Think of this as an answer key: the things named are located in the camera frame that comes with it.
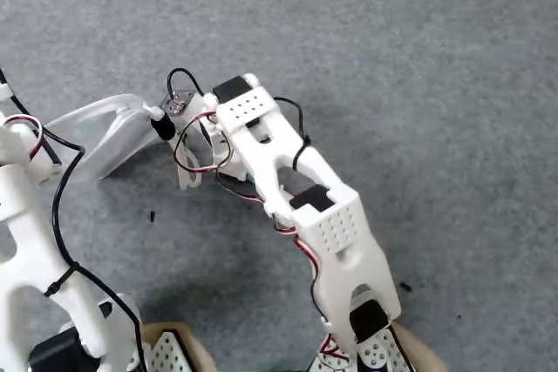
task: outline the black cable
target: black cable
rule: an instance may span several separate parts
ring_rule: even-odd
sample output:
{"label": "black cable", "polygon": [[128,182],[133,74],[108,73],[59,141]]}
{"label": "black cable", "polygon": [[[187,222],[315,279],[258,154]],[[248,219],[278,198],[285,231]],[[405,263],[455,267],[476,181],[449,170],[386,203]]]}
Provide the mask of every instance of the black cable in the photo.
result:
{"label": "black cable", "polygon": [[51,132],[51,138],[57,141],[59,144],[68,147],[72,150],[78,152],[78,155],[71,161],[68,165],[68,168],[65,170],[64,174],[62,175],[62,179],[58,184],[58,188],[54,193],[54,198],[52,200],[52,215],[51,215],[51,223],[52,223],[52,230],[54,232],[54,240],[56,241],[58,251],[62,255],[64,261],[70,266],[70,268],[65,272],[65,274],[56,282],[54,282],[47,290],[47,293],[54,294],[57,292],[57,289],[51,288],[58,286],[58,289],[64,283],[63,278],[67,280],[71,273],[79,272],[89,281],[93,282],[97,287],[99,287],[105,294],[107,294],[121,309],[124,313],[130,318],[130,321],[133,323],[134,332],[135,332],[135,339],[136,339],[136,346],[138,350],[138,357],[139,357],[139,367],[141,372],[147,372],[146,369],[146,357],[143,350],[143,346],[141,345],[141,328],[140,328],[140,320],[138,317],[133,313],[133,311],[123,302],[116,293],[108,287],[99,277],[93,274],[91,271],[87,270],[85,267],[80,266],[68,252],[66,245],[64,243],[64,238],[62,237],[62,232],[60,231],[60,201],[62,199],[62,195],[64,190],[70,180],[71,174],[77,167],[79,161],[85,156],[85,148],[81,145],[73,144],[72,142],[60,138],[58,135]]}
{"label": "black cable", "polygon": [[[0,69],[0,85],[6,84],[6,83],[8,83],[8,81],[6,80],[6,77],[4,76],[4,74],[2,72],[2,69]],[[10,99],[11,99],[11,102],[16,106],[16,108],[21,113],[24,113],[25,115],[31,115],[29,110],[24,106],[24,104],[22,104],[20,102],[20,100],[17,98],[16,95],[13,95]],[[50,132],[49,130],[47,130],[44,127],[43,127],[43,132],[44,132],[44,135],[46,135],[47,137],[50,137],[52,139],[52,135],[53,135],[52,132]],[[49,144],[49,142],[46,139],[42,140],[42,146],[43,146],[44,150],[46,151],[46,153],[51,158],[52,164],[62,165],[62,161],[60,160],[60,157],[56,154],[56,152],[54,151],[54,149],[51,147],[51,145]]]}
{"label": "black cable", "polygon": [[300,150],[296,152],[295,157],[293,158],[292,167],[293,170],[296,172],[296,169],[298,167],[298,160],[300,159],[300,156],[303,154],[304,150],[306,150],[306,148],[312,144],[312,140],[310,139],[310,136],[304,133],[303,108],[297,102],[289,98],[281,98],[279,96],[276,96],[274,97],[274,100],[276,100],[277,102],[284,102],[286,104],[293,105],[298,110],[298,134],[303,139],[303,146],[300,147]]}
{"label": "black cable", "polygon": [[274,100],[277,102],[284,102],[286,104],[294,106],[298,110],[298,133],[304,138],[304,113],[303,108],[294,100],[289,98],[282,98],[280,96],[275,96]]}
{"label": "black cable", "polygon": [[174,99],[173,76],[176,73],[179,73],[179,72],[186,74],[190,78],[192,83],[194,84],[195,90],[198,91],[198,93],[200,93],[203,96],[203,90],[201,89],[201,87],[198,84],[198,81],[195,79],[194,75],[190,71],[188,71],[188,70],[186,70],[182,67],[177,67],[175,69],[172,69],[171,72],[168,73],[168,76],[167,76],[167,91],[168,91],[168,96],[170,97],[170,99]]}

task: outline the cable tie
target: cable tie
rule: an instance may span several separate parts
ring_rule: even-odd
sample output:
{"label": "cable tie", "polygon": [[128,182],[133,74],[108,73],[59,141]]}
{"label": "cable tie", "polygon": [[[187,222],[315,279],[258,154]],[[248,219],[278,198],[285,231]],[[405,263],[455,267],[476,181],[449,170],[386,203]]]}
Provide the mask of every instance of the cable tie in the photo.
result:
{"label": "cable tie", "polygon": [[312,145],[312,140],[310,139],[309,135],[305,135],[303,137],[303,146],[300,147],[300,150],[296,152],[295,158],[293,159],[293,170],[297,172],[296,167],[298,166],[298,159],[300,159],[301,154],[306,150],[308,146]]}
{"label": "cable tie", "polygon": [[46,296],[47,298],[50,298],[51,296],[53,296],[55,293],[57,293],[60,290],[62,285],[64,285],[64,282],[66,282],[68,279],[70,279],[70,276],[78,269],[79,269],[79,263],[74,261],[70,265],[68,270],[66,270],[64,272],[64,274],[62,276],[60,276],[60,279],[58,279],[57,281],[52,282],[52,284],[46,289],[46,292],[43,295]]}

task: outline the black connector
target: black connector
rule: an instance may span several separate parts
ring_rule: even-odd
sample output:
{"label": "black connector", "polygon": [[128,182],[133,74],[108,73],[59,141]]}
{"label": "black connector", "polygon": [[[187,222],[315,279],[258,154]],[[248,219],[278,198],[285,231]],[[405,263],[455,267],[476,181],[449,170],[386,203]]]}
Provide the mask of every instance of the black connector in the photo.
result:
{"label": "black connector", "polygon": [[151,126],[163,141],[170,141],[176,135],[176,127],[167,114],[159,121],[152,119]]}
{"label": "black connector", "polygon": [[39,343],[29,356],[30,372],[95,372],[100,359],[89,356],[72,327]]}

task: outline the white plastic frame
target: white plastic frame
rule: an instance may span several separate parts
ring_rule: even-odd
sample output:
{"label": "white plastic frame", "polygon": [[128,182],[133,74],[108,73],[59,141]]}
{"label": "white plastic frame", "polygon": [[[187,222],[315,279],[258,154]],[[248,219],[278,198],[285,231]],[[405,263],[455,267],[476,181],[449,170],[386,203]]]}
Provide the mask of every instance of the white plastic frame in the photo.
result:
{"label": "white plastic frame", "polygon": [[[297,170],[326,186],[334,205],[322,213],[311,205],[293,209],[282,193],[277,169],[292,165],[303,139],[257,78],[254,75],[244,78],[253,90],[224,104],[218,104],[213,94],[207,94],[206,105],[216,109],[218,126],[251,174],[266,213],[282,222],[292,222],[319,259],[314,294],[326,317],[323,323],[341,349],[355,353],[356,336],[349,314],[353,292],[358,287],[370,289],[390,320],[401,313],[384,252],[371,234],[358,193],[345,185],[311,146],[301,154]],[[268,143],[260,143],[247,127],[255,118],[260,119],[259,125],[270,136]]]}
{"label": "white plastic frame", "polygon": [[[0,368],[27,372],[32,347],[20,327],[23,313],[16,291],[34,287],[44,293],[68,265],[21,165],[0,167],[0,222],[6,223],[17,244],[11,259],[0,258]],[[69,314],[89,353],[102,357],[99,372],[125,370],[135,348],[131,323],[122,330],[106,321],[82,276],[73,274],[50,299]]]}

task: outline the gray carpet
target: gray carpet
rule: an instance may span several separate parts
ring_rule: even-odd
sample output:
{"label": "gray carpet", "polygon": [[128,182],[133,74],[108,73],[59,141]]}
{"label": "gray carpet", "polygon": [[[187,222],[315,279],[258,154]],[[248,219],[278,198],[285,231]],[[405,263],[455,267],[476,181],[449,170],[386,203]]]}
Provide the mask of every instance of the gray carpet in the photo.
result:
{"label": "gray carpet", "polygon": [[[178,65],[206,89],[257,74],[362,194],[412,286],[403,324],[451,371],[558,369],[558,0],[0,0],[0,33],[43,121],[159,101]],[[303,255],[210,178],[181,193],[166,147],[73,186],[62,222],[79,260],[146,321],[189,322],[225,371],[305,368],[323,336]],[[30,294],[38,339],[64,318]]]}

